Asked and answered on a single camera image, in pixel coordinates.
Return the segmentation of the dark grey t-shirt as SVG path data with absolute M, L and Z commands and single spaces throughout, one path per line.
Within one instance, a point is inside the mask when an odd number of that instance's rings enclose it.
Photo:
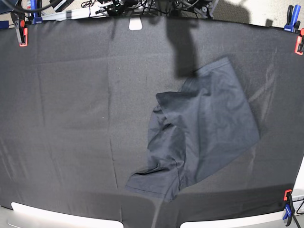
M 226 57 L 198 69 L 177 92 L 156 95 L 147 132 L 147 167 L 130 191 L 172 201 L 259 141 L 243 88 Z

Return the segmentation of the red black clamp far left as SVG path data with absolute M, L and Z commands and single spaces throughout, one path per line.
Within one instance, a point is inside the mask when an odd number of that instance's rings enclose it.
M 25 20 L 16 20 L 14 22 L 14 28 L 16 30 L 19 46 L 26 47 L 28 45 L 28 28 L 26 27 Z

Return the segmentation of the red clamp far right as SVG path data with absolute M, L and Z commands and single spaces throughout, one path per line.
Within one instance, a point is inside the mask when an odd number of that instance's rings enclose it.
M 294 52 L 301 56 L 304 54 L 304 28 L 300 30 L 300 34 L 297 37 Z

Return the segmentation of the blue clamp far right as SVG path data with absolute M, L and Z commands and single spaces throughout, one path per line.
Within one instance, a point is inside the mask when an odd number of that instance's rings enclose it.
M 284 31 L 296 33 L 300 26 L 300 21 L 298 20 L 301 6 L 296 4 L 295 6 L 289 5 L 287 10 L 286 24 L 284 26 Z

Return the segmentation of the red blue clamp near right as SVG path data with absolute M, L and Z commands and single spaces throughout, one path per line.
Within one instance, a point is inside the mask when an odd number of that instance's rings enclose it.
M 288 189 L 285 191 L 284 194 L 284 202 L 285 202 L 285 214 L 283 215 L 282 220 L 287 220 L 286 227 L 291 225 L 292 220 L 296 223 L 298 228 L 301 228 L 296 216 L 295 216 L 295 209 L 293 205 L 293 200 L 292 200 L 292 190 Z

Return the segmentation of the aluminium rail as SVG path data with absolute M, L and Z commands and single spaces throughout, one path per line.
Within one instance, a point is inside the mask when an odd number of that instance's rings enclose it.
M 47 14 L 42 16 L 43 21 L 64 21 L 69 19 L 85 19 L 85 18 L 102 18 L 108 17 L 107 13 L 97 13 L 99 8 L 91 7 L 91 8 L 81 8 L 74 10 L 67 10 L 62 12 L 57 12 L 53 14 Z

